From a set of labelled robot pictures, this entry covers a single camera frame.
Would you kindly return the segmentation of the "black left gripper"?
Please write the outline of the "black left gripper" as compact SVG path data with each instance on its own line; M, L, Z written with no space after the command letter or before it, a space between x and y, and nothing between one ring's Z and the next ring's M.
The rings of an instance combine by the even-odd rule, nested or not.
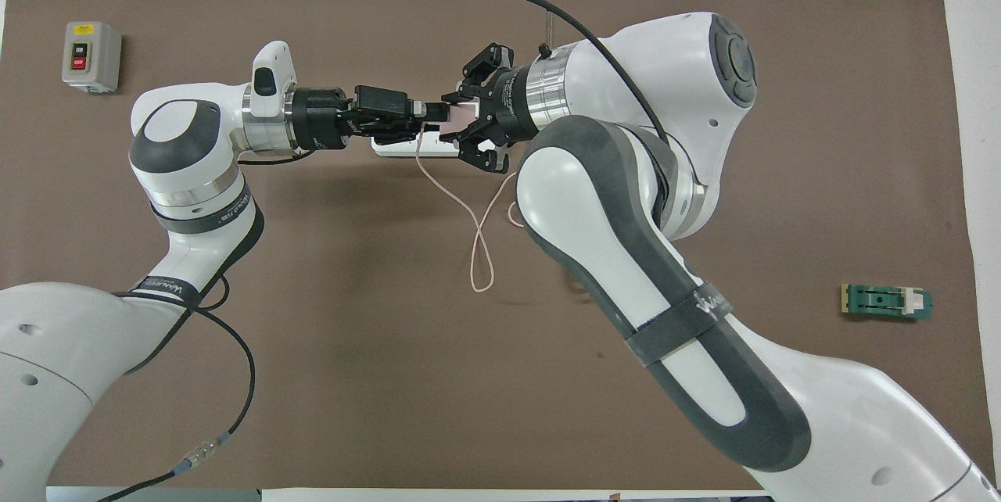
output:
M407 93L365 85L355 86L353 97L340 88L296 88L289 119L296 144L308 152L345 149L351 136L396 145L439 131L440 122L414 120L410 101Z

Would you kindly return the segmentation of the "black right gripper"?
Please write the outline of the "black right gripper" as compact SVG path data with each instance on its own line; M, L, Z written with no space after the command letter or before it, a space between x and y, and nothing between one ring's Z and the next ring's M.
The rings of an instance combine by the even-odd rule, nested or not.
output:
M458 159L486 173L507 174L508 146L530 141L539 132L526 95L530 66L512 68L514 56L511 47L490 43L465 64L457 86L459 102L485 97L487 89L486 115L491 122L475 122L455 135ZM408 102L408 110L414 118L448 118L445 102Z

